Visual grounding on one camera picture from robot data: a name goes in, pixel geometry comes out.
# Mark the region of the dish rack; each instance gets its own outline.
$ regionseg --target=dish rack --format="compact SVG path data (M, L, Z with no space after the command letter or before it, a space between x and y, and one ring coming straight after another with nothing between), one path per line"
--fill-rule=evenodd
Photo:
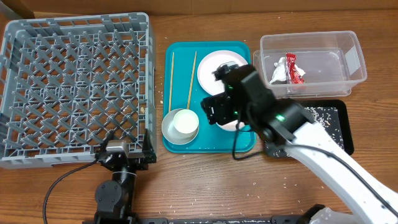
M112 131L156 152L155 37L145 13L11 21L0 53L0 167L91 162Z

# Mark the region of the blue tray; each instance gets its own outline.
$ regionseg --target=blue tray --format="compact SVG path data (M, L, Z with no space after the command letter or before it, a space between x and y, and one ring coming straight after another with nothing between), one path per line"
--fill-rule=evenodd
M171 152L231 152L232 150L234 132L222 130L216 124L209 125L206 114L200 107L202 99L210 95L201 88L196 72L201 60L206 55L217 50L230 50L236 52L245 58L248 63L251 63L249 48L246 44L238 41L177 42L172 44L166 51L163 117L165 117L169 111L170 76L173 52L174 77L172 110L187 108L193 58L195 57L195 51L197 51L197 62L195 76L193 78L190 109L196 112L199 117L199 133L192 142L182 146L174 145L163 138L164 146ZM236 144L236 151L250 151L254 147L255 143L256 135L254 133L240 132Z

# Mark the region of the clear plastic container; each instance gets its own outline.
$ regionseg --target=clear plastic container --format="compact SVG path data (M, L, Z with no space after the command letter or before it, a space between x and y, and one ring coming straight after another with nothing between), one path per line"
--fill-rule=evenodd
M296 55L296 65L306 73L304 84L269 83L274 63L286 53ZM265 35L253 62L278 98L347 96L368 76L361 46L352 31Z

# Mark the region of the wooden chopstick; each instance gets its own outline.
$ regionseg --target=wooden chopstick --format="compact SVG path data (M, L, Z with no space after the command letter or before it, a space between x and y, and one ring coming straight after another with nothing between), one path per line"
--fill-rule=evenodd
M188 106L187 109L189 110L189 105L191 103L191 94L192 94L192 84L193 84L193 77L195 76L195 64L197 62L197 52L195 52L195 58L193 59L193 68L192 68L192 76L191 76L191 86L189 88L189 96L188 96Z
M173 58L172 58L172 75L170 77L169 112L172 110L173 72L174 72L174 52L173 52Z

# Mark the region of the red wrapper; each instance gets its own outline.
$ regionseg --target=red wrapper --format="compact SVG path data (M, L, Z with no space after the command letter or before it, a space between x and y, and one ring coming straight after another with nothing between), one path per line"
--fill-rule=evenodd
M289 74L290 80L294 84L303 84L304 79L299 74L299 71L294 67L296 62L296 55L287 53L286 54L286 64L287 64L287 72Z

